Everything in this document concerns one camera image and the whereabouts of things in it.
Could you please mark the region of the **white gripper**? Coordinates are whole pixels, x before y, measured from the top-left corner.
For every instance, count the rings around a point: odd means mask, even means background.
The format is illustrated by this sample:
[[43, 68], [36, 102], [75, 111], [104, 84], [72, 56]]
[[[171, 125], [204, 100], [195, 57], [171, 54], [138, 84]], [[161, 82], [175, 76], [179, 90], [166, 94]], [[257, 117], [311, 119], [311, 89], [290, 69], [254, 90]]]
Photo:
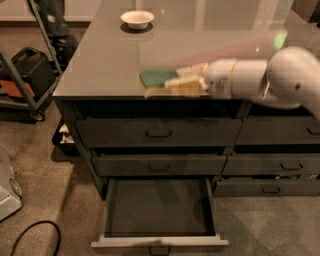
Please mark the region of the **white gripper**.
[[165, 88], [175, 96], [199, 97], [204, 91], [215, 99], [231, 99], [231, 76], [236, 59], [219, 59], [212, 63], [198, 63], [180, 67], [179, 77], [165, 82]]

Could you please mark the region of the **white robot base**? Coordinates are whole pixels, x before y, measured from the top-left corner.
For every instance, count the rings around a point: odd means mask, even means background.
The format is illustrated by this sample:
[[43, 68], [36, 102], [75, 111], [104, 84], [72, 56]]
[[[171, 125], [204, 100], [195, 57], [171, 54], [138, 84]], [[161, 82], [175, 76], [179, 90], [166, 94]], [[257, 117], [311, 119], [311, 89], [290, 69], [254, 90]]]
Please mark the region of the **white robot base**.
[[22, 190], [15, 179], [10, 156], [0, 147], [0, 221], [21, 208]]

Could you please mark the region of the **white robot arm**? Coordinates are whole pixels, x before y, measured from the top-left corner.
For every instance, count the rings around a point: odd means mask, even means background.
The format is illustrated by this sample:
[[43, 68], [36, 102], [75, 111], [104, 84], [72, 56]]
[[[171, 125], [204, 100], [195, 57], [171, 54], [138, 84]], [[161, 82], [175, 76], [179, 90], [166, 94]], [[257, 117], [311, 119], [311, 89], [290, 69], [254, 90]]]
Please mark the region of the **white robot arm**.
[[219, 59], [178, 70], [165, 82], [174, 95], [242, 99], [278, 109], [306, 108], [320, 119], [320, 62], [309, 51], [288, 47], [270, 60]]

